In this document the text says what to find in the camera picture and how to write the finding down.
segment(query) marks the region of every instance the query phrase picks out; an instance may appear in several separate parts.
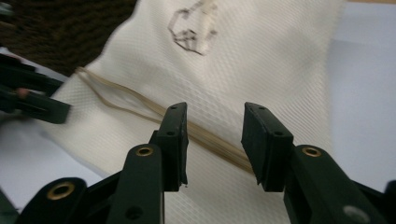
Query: white fabric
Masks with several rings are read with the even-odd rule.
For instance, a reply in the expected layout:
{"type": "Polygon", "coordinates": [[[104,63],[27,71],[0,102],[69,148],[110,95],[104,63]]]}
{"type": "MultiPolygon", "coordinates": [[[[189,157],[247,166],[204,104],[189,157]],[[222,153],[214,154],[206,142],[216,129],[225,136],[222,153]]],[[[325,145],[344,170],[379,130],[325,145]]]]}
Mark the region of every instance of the white fabric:
{"type": "MultiPolygon", "coordinates": [[[[244,102],[253,102],[270,108],[295,144],[331,152],[325,61],[343,2],[141,1],[88,68],[163,107],[187,102],[190,121],[236,147],[244,102]]],[[[96,87],[109,101],[151,113],[134,97],[96,87]]],[[[77,76],[55,98],[73,106],[68,122],[43,125],[109,174],[158,128],[103,105],[77,76]]],[[[264,193],[252,175],[193,142],[187,164],[189,187],[166,194],[167,223],[289,222],[279,194],[264,193]]]]}

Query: white cloth bag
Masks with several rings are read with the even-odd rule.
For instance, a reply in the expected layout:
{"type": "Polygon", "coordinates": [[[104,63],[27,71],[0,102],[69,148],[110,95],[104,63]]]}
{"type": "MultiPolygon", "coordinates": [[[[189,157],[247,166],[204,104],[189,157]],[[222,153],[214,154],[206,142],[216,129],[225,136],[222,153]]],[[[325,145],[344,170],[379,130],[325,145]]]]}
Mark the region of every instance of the white cloth bag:
{"type": "MultiPolygon", "coordinates": [[[[325,62],[343,3],[140,1],[87,66],[98,77],[80,71],[56,93],[73,106],[67,123],[43,125],[72,155],[106,174],[120,170],[128,150],[159,127],[149,119],[161,115],[142,97],[163,108],[187,102],[190,122],[241,155],[245,102],[268,107],[296,145],[331,152],[325,62]]],[[[253,175],[194,141],[187,175],[188,188],[165,194],[167,223],[289,222],[281,194],[265,193],[253,175]]]]}

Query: drawing on fabric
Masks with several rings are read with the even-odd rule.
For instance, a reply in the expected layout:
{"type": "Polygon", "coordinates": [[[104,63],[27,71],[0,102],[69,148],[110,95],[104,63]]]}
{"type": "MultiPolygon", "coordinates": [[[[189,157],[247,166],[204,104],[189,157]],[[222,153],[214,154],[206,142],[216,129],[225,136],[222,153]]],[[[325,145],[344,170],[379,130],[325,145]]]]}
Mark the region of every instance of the drawing on fabric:
{"type": "Polygon", "coordinates": [[[218,34],[217,10],[213,1],[202,0],[176,11],[168,25],[174,42],[186,51],[206,55],[218,34]]]}

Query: white mesh fabric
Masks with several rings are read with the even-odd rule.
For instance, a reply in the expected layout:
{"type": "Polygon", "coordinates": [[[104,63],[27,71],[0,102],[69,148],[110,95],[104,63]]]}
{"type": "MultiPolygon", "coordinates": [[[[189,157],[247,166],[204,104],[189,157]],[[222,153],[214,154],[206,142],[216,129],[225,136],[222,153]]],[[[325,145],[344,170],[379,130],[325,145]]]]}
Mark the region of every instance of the white mesh fabric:
{"type": "MultiPolygon", "coordinates": [[[[331,152],[325,60],[343,2],[141,1],[88,68],[163,107],[187,102],[190,121],[241,150],[244,102],[252,102],[270,108],[295,144],[331,152]]],[[[72,112],[66,124],[44,126],[108,174],[158,128],[103,105],[77,76],[55,98],[72,112]]],[[[133,100],[124,103],[146,110],[133,100]]],[[[252,175],[194,143],[187,164],[189,187],[166,194],[167,223],[289,222],[281,197],[264,193],[252,175]]]]}

